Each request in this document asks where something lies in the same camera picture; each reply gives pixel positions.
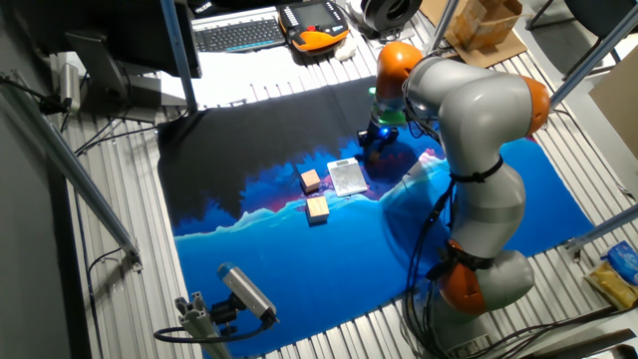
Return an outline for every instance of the black stand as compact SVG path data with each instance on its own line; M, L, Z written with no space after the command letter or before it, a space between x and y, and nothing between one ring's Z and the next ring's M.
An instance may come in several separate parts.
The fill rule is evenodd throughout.
M82 112L109 117L136 108L150 110L153 115L149 121L152 122L162 98L173 104L186 105L185 100L163 95L159 79L129 76L109 53L106 36L74 31L68 32L67 38L91 75L91 84L82 93Z

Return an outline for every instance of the black cable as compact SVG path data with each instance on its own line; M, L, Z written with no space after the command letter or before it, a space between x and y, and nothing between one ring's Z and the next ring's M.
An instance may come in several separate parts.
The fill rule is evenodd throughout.
M106 126L104 126L101 130L99 130L96 134L94 134L90 140L86 141L83 145L79 146L78 149L75 151L76 156L79 156L83 150L91 143L91 141L93 141L94 139L96 139L102 132L104 132L110 125L111 125L111 119L108 119L109 122L107 123Z
M124 136L128 136L128 135L139 134L139 133L142 133L142 132L145 132L145 131L156 130L157 128L158 128L157 126L153 126L153 127L147 128L147 129L130 131L130 132L127 132L127 133L123 133L123 134L119 134L119 135L113 135L113 136L110 136L110 137L99 139L99 140L93 142L92 144L86 146L85 148L83 148L80 152L76 153L76 156L80 156L82 154L85 154L88 150L92 149L97 144L100 144L100 143L102 143L104 141L114 140L114 139L117 139L117 138L120 138L120 137L124 137Z
M420 132L418 134L415 134L414 130L412 129L411 121L408 121L408 129L410 130L410 135L412 135L412 137L415 139L420 139L425 134L425 132L422 129L419 129Z
M124 66L122 67L122 72L127 77L127 81L129 81L129 89L128 89L129 103L132 103L133 99L131 98L131 93L133 92L133 86L131 85L131 78L129 77L129 72L127 71L126 67Z
M84 77L82 78L82 81L80 82L80 90L82 90L82 87L84 86L84 83L87 81L88 78L89 78L89 73L86 72L84 74ZM64 134L64 131L67 129L70 115L71 115L71 111L68 111L67 115L64 117L64 120L62 121L62 126L60 126L60 134Z
M230 335L225 337L217 337L217 338L177 338L168 335L164 335L167 333L174 333L180 331L186 331L182 327L172 327L160 329L153 334L157 340L166 342L166 343L179 343L179 344L216 344L216 343L227 343L238 340L245 340L257 336L262 331L268 329L268 325L266 323L262 323L259 328L254 331L245 334L239 335Z
M91 269L93 269L93 267L94 267L96 264L98 264L98 262L99 262L100 260L102 260L102 258L106 257L107 255L111 255L111 254L113 254L113 253L115 253L115 252L117 252L117 251L119 251L119 250L122 250L122 248L121 248L121 247L119 247L119 248L117 248L117 249L114 249L114 250L112 250L112 251L110 251L110 252L104 253L104 254L100 255L99 257L97 257L97 258L96 258L96 260L94 260L94 261L93 261L93 263L91 263L91 265L89 265L89 269L87 270L87 275L91 275Z
M428 215L424 224L421 227L421 231L417 239L417 244L415 245L415 250L412 253L412 257L410 258L410 265L408 269L408 279L406 283L406 293L405 293L405 303L406 303L405 305L407 307L408 327L410 328L410 330L412 330L413 333L415 333L417 339L422 344L422 346L426 348L426 350L428 350L431 354L433 354L437 358L447 358L448 356L446 355L445 351L439 347L438 340L430 328L430 325L429 325L430 320L429 319L427 320L428 323L426 323L425 320L422 320L424 326L421 325L421 322L419 321L419 317L417 316L416 310L415 310L416 304L415 304L415 298L414 298L414 290L416 288L417 281L418 281L421 255L423 253L426 237L428 235L428 232L434 225L434 223L439 219L439 216L445 209L446 204L448 203L448 197L452 195L454 186L455 186L455 182L451 180L450 184L448 185L448 189L439 197L439 199L437 199L435 205L433 206L432 211L430 212L430 214ZM433 282L431 282L429 286L427 304L432 301L432 294L430 292L432 291L433 285L434 285ZM429 311L430 306L427 305L424 308L424 310ZM422 319L424 317L429 317L429 313L424 312L422 315Z
M87 243L84 235L84 226L82 224L82 215L80 213L80 197L78 192L73 190L76 199L76 213L78 214L78 226L80 228L80 240L82 241L82 251L84 258L84 266L87 268ZM104 353L102 351L102 340L100 339L100 326L98 325L98 309L96 308L96 300L93 294L93 284L91 283L91 275L87 275L87 286L89 288L89 303L91 305L91 313L93 316L93 325L96 327L96 337L98 340L98 350L100 351L100 357L104 359Z
M42 101L44 101L44 102L49 103L49 105L55 106L56 108L65 108L65 106L64 106L63 104L61 104L61 103L59 103L59 102L56 102L56 101L53 101L53 100L49 99L48 97L46 97L46 96L44 96L44 95L40 94L39 92L37 92L37 91L33 91L33 90L29 89L29 88L28 88L28 87L26 87L26 86L22 86L22 85L20 85L20 84L18 84L18 83L16 83L16 82L14 82L14 81L11 81L8 77L1 77L1 76L0 76L0 85L2 85L2 84L6 84L6 85L9 85L9 86L13 86L13 87L15 87L15 88L17 88L17 89L20 89L20 90L22 90L22 91L24 91L24 92L27 92L27 93L29 93L30 95L35 96L35 97L37 97L38 99L40 99L40 100L42 100Z
M71 111L67 112L64 120L62 120L62 125L60 126L60 134L64 134L64 130L67 128L67 123L69 122L69 116L71 115Z
M564 319L564 320L560 320L560 321L556 321L553 323L549 323L549 324L540 324L540 325L534 325L534 326L530 326L527 328L523 328L520 330L517 330L505 337L503 337L502 339L498 340L497 342L495 342L494 344L491 344L490 346L488 346L487 348L484 348L483 350L481 350L480 352L469 356L467 359L478 359L482 356L484 356L485 354L491 352L492 350L496 349L497 347L501 346L502 344L504 344L505 342L507 342L508 340L520 336L522 334L531 332L533 330L536 329L541 329L538 333L534 333L531 337L524 339L521 343L516 344L516 346L510 348L509 350L507 350L505 353L503 353L502 358L504 359L505 356L504 355L509 355L511 354L513 351L515 351L517 348L520 348L520 345L522 343L527 343L527 345L531 344L531 342L533 342L534 340L538 339L538 337L540 337L542 334L545 334L548 331L554 330L554 329L558 329L567 325L573 325L573 324L584 324L584 323L588 323L594 320L599 320L599 319L604 319L604 318L608 318L608 317L612 317L612 316L616 316L616 315L622 315L625 314L631 310L636 309L636 307L632 307L629 309L624 309L624 310L616 310L613 306L610 307L606 307L600 310L597 310L595 312L591 312L576 318L571 318L571 319Z

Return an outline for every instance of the wooden block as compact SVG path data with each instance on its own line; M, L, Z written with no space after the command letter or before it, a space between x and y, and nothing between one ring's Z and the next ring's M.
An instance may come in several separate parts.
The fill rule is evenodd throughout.
M310 170L307 173L301 174L301 187L306 193L310 193L311 191L319 189L320 183L321 180L319 179L317 172L314 170Z
M330 214L330 210L328 210L328 202L325 196L312 197L306 200L308 223L323 223L328 220L328 214Z

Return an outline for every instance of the cardboard box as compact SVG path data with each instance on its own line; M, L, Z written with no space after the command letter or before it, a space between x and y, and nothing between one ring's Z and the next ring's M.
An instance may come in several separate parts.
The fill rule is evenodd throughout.
M638 47L589 92L609 124L638 159Z
M466 50L505 41L522 12L516 0L469 0L452 24L452 32Z
M421 12L424 13L437 26L441 20L441 14L446 7L447 0L428 0L421 4ZM465 8L468 0L460 0L459 6L455 11L455 17L461 14L461 11ZM463 61L468 65L477 66L481 68L488 68L494 64L497 64L503 60L507 60L512 56L516 56L520 53L527 51L525 45L518 39L515 34L515 30L508 33L505 41L495 46L489 46L482 49L466 50L457 40L455 34L448 28L446 31L446 40L450 45L454 46L455 50L461 56Z

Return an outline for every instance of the computer monitor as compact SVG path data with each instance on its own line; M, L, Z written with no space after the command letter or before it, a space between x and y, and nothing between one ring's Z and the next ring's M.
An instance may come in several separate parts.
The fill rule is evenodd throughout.
M160 0L14 0L35 46L45 54L75 51L91 77L81 111L116 116L131 107L158 109L160 81L178 76ZM175 0L190 75L200 77L186 0Z

